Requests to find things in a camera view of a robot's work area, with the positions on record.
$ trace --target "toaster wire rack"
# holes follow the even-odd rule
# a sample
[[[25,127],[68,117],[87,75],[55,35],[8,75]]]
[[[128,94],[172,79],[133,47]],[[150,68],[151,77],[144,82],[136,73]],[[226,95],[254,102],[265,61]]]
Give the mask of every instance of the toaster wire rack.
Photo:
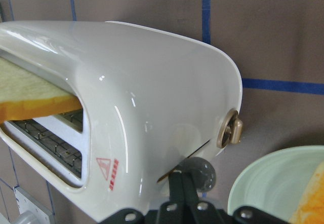
[[[82,131],[82,109],[59,114],[58,117],[69,121],[75,129]],[[76,177],[82,177],[82,153],[78,149],[33,119],[10,121],[9,123],[54,157]]]

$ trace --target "toaster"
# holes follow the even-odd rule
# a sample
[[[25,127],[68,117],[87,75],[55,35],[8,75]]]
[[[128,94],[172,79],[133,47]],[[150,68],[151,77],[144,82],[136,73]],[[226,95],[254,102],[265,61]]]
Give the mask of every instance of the toaster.
[[[208,44],[122,22],[13,21],[0,25],[0,57],[81,102],[6,121],[0,136],[95,221],[147,212],[179,162],[239,141],[241,77]]]

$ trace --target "orange food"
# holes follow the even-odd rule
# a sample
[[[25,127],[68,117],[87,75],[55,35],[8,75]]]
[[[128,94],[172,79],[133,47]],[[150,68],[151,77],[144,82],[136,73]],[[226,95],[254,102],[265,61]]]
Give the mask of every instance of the orange food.
[[[324,162],[319,164],[311,177],[290,223],[324,223]]]
[[[0,123],[80,108],[76,96],[0,58]]]

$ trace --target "warning label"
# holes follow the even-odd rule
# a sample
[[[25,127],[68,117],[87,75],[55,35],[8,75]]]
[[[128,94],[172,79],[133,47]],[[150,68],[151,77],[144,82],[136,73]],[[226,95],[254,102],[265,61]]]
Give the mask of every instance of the warning label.
[[[109,177],[109,169],[110,169],[110,159],[107,158],[97,158],[98,165],[100,167],[100,170],[105,177],[106,180],[108,180]]]
[[[119,161],[117,159],[114,159],[112,173],[111,173],[111,178],[110,178],[110,185],[109,185],[110,190],[113,190],[113,187],[115,185],[118,164],[119,164]]]

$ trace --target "electrical outlet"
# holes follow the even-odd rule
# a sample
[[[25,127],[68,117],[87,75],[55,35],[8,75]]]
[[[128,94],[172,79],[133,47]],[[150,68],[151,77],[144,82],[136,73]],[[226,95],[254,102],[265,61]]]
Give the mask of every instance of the electrical outlet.
[[[20,214],[29,210],[35,215],[40,224],[55,223],[52,212],[38,202],[33,196],[21,187],[16,187],[14,190]]]

